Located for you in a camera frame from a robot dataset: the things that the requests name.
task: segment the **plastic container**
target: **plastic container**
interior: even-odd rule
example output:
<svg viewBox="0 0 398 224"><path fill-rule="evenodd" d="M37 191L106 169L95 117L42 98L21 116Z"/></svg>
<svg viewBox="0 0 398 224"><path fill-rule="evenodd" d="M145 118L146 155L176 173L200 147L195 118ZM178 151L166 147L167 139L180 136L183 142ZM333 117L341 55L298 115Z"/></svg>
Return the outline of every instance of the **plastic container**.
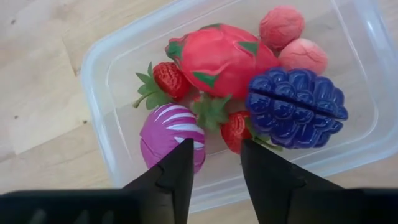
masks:
<svg viewBox="0 0 398 224"><path fill-rule="evenodd" d="M350 119L322 149L284 151L281 155L327 176L392 155L398 149L398 74L396 53L371 0L186 0L175 1L105 37L87 53L81 74L104 160L116 187L147 168L139 149L139 131L149 114L135 110L149 62L169 60L164 47L171 37L215 22L258 33L266 12L290 4L303 12L304 37L330 57L324 75L346 95ZM221 137L206 142L208 156L195 176L191 212L249 198L239 156Z"/></svg>

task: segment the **toy fruit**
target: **toy fruit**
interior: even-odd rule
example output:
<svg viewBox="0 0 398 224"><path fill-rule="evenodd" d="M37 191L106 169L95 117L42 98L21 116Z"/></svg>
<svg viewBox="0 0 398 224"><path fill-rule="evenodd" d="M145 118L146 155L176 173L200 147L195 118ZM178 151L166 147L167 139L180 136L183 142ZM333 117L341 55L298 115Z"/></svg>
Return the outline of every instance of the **toy fruit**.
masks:
<svg viewBox="0 0 398 224"><path fill-rule="evenodd" d="M271 69L249 89L246 108L254 129L287 149L322 147L348 119L343 92L307 69Z"/></svg>
<svg viewBox="0 0 398 224"><path fill-rule="evenodd" d="M142 96L134 103L137 108L143 99L148 110L154 109L171 101L180 101L189 92L191 84L181 70L173 62L162 62L152 70L148 67L148 75L136 73L144 84L138 89Z"/></svg>
<svg viewBox="0 0 398 224"><path fill-rule="evenodd" d="M280 65L257 37L221 23L170 39L165 51L194 87L220 98L245 99L250 80Z"/></svg>
<svg viewBox="0 0 398 224"><path fill-rule="evenodd" d="M316 43L304 38L291 42L279 55L286 70L306 68L321 75L328 66L328 56Z"/></svg>
<svg viewBox="0 0 398 224"><path fill-rule="evenodd" d="M265 145L269 149L281 151L281 147L273 146L267 143L269 137L258 136L248 119L248 111L238 111L229 115L229 121L221 125L221 135L229 149L237 154L241 153L242 140L253 139L259 144Z"/></svg>
<svg viewBox="0 0 398 224"><path fill-rule="evenodd" d="M195 115L184 106L169 103L152 111L140 132L142 156L148 168L156 165L186 138L194 140L194 171L205 162L205 133Z"/></svg>
<svg viewBox="0 0 398 224"><path fill-rule="evenodd" d="M226 98L212 97L202 93L193 99L191 105L192 113L197 116L197 125L210 131L217 130L220 124L228 122L228 113L224 106L231 99L231 95Z"/></svg>
<svg viewBox="0 0 398 224"><path fill-rule="evenodd" d="M298 39L305 27L303 15L291 6L269 11L260 23L261 40L273 50L282 50Z"/></svg>

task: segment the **pink ball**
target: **pink ball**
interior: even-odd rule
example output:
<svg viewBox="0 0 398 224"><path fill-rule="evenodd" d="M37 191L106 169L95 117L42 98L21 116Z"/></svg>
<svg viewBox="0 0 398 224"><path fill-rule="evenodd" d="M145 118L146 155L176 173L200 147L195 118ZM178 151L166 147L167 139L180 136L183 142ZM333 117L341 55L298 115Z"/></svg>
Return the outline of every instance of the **pink ball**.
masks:
<svg viewBox="0 0 398 224"><path fill-rule="evenodd" d="M286 70L306 68L321 75L328 66L328 56L316 43L304 38L286 46L279 55L280 63Z"/></svg>
<svg viewBox="0 0 398 224"><path fill-rule="evenodd" d="M274 50L282 50L298 39L305 27L303 15L291 6L279 6L268 12L260 23L262 41Z"/></svg>

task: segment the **toy dragon fruit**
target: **toy dragon fruit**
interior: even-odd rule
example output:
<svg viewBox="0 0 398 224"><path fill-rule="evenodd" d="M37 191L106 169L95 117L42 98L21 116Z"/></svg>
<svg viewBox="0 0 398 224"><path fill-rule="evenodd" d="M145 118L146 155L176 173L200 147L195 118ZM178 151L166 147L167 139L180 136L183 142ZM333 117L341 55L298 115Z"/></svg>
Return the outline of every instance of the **toy dragon fruit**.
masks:
<svg viewBox="0 0 398 224"><path fill-rule="evenodd" d="M194 172L205 162L205 133L184 106L169 103L152 111L141 130L141 152L148 168L156 165L187 138L194 140Z"/></svg>
<svg viewBox="0 0 398 224"><path fill-rule="evenodd" d="M256 36L221 23L170 39L165 51L193 86L220 98L245 99L256 75L280 65Z"/></svg>
<svg viewBox="0 0 398 224"><path fill-rule="evenodd" d="M323 147L348 119L343 92L307 69L273 68L253 79L249 91L256 131L287 149Z"/></svg>

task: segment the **wooden table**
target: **wooden table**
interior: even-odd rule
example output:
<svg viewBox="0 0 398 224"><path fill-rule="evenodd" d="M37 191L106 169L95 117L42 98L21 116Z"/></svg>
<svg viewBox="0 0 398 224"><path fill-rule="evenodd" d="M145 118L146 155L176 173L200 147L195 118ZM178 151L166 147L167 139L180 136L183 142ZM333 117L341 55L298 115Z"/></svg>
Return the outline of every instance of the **wooden table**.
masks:
<svg viewBox="0 0 398 224"><path fill-rule="evenodd" d="M80 84L82 58L106 34L171 0L0 0L0 192L110 187ZM379 0L398 41L398 2ZM329 177L398 187L398 156ZM250 201L190 223L256 223Z"/></svg>

